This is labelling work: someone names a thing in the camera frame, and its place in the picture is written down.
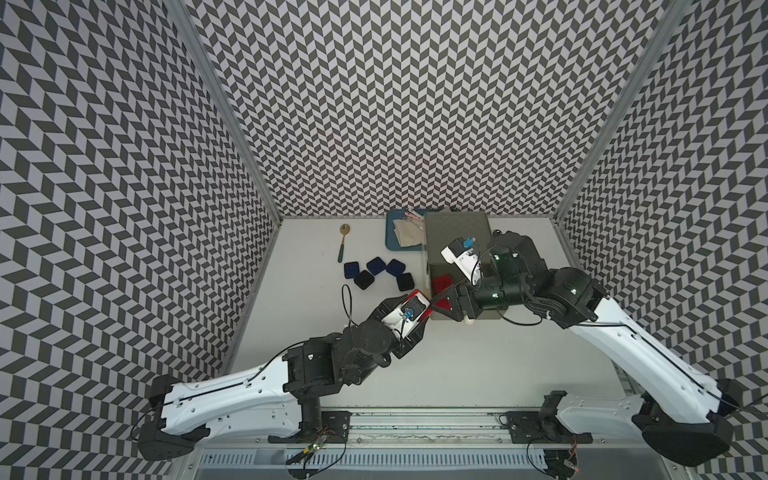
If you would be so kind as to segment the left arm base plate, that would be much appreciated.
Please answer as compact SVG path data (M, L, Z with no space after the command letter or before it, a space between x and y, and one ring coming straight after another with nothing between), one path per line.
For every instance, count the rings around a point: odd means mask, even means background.
M308 445L325 435L328 443L345 444L349 438L351 415L352 412L346 410L322 411L316 427L302 427L287 437L270 435L267 441L269 444Z

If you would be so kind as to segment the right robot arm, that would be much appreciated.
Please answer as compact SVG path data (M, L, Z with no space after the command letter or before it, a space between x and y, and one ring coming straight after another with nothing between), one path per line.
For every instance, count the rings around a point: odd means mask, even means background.
M464 276L435 296L449 303L444 315L462 321L485 310L522 305L599 349L642 388L618 400L552 391L538 412L546 440L560 435L641 439L686 467L730 450L734 428L728 417L741 406L743 386L734 379L714 379L675 355L587 273L549 268L529 237L511 231L494 232L485 249L471 238L456 238L441 255Z

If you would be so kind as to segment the black brooch box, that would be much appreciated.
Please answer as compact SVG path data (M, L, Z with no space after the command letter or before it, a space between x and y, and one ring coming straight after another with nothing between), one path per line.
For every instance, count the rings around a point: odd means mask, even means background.
M362 270L354 277L353 281L358 288L366 290L374 283L375 276L368 270Z
M415 288L411 273L403 273L396 277L397 287L400 292L411 292Z

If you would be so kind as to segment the three-drawer storage cabinet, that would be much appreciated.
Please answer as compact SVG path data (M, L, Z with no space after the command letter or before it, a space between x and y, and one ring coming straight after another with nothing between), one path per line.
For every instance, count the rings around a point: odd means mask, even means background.
M425 271L429 281L430 297L434 298L452 285L465 280L460 267L450 264L442 251L454 240L463 243L472 239L472 248L481 254L492 239L488 216L483 212L427 212L425 217L424 247Z

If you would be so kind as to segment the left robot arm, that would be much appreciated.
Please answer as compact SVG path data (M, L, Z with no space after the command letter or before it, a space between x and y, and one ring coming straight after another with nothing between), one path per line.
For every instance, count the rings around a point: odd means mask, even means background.
M383 300L361 323L290 345L248 370L184 383L156 377L136 443L149 461L191 453L216 437L266 435L310 440L327 432L319 400L362 384L407 355L424 336L432 310L418 290Z

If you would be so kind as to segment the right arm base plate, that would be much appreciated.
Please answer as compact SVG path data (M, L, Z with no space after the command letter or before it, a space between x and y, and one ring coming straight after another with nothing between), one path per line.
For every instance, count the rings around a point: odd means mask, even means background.
M541 417L538 411L508 411L501 415L501 422L510 434L511 442L516 445L527 444L529 441L563 445L594 442L590 433L572 433L554 416Z

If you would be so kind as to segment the red brooch box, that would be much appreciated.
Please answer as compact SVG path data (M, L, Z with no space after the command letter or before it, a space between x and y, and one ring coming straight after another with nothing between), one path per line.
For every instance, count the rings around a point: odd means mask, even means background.
M406 299L403 311L412 322L425 321L432 312L430 300L420 290L414 290Z
M431 281L431 291L434 295L440 294L454 285L454 280L450 274L443 274L434 277Z

